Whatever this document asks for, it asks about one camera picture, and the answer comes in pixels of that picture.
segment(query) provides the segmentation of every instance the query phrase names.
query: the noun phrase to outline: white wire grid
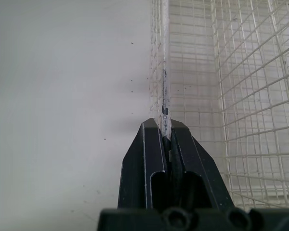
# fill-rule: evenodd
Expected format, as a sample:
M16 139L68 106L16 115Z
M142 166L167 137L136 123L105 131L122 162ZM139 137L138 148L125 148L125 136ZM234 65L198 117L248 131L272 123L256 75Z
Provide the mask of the white wire grid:
M214 158L236 206L289 207L289 0L170 0L169 18L171 118Z

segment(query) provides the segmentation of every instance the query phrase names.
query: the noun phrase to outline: wire mesh basket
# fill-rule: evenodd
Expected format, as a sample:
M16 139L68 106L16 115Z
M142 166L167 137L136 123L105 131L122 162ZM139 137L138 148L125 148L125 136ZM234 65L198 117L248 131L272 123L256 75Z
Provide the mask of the wire mesh basket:
M151 111L185 123L236 206L289 207L289 0L152 0Z

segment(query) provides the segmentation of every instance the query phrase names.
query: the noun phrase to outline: screw hole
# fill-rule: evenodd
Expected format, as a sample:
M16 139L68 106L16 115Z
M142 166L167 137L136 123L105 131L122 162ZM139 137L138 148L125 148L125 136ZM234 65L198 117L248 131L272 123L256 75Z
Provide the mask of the screw hole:
M250 226L250 221L245 213L239 209L232 210L228 215L231 223L237 228L247 229Z
M180 208L167 209L164 218L167 226L174 230L185 231L191 225L189 214Z

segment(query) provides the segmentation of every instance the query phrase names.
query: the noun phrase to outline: white wall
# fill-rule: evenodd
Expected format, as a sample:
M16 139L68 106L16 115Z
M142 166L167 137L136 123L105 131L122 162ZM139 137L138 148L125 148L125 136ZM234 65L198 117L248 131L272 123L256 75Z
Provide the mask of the white wall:
M149 117L149 5L0 0L0 230L94 230L117 206Z

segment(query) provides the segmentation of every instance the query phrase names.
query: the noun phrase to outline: metal wire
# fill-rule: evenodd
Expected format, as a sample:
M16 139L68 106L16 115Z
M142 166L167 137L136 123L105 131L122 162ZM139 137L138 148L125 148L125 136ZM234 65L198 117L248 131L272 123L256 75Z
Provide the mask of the metal wire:
M289 0L170 0L169 18L171 118L214 158L236 206L289 207Z

